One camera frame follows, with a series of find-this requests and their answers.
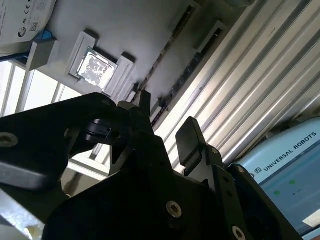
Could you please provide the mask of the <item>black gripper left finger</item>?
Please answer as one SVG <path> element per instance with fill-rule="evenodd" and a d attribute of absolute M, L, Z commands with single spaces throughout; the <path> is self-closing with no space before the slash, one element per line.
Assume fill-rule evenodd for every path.
<path fill-rule="evenodd" d="M 158 207 L 178 197 L 175 173 L 164 143 L 155 136 L 151 95 L 125 107 L 101 93 L 90 93 L 0 120 L 0 222 L 43 225 L 61 204 L 59 183 L 69 160 L 97 144 L 111 147 L 113 174 L 134 172 Z"/>

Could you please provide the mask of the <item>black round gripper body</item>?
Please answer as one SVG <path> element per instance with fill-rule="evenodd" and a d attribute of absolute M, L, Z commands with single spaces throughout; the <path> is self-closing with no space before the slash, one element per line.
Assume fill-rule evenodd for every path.
<path fill-rule="evenodd" d="M 158 207 L 135 172 L 119 172 L 62 203 L 50 215 L 46 240 L 207 240 L 216 197 L 202 183 L 176 174 L 180 218 Z"/>

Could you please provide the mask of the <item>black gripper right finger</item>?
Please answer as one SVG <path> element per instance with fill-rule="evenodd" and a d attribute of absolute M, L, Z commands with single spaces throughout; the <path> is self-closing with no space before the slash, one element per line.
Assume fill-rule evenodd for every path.
<path fill-rule="evenodd" d="M 301 239 L 251 173 L 236 163 L 224 166 L 195 118 L 188 117 L 175 138 L 183 175 L 201 190 L 193 205 L 200 211 L 199 239 Z"/>

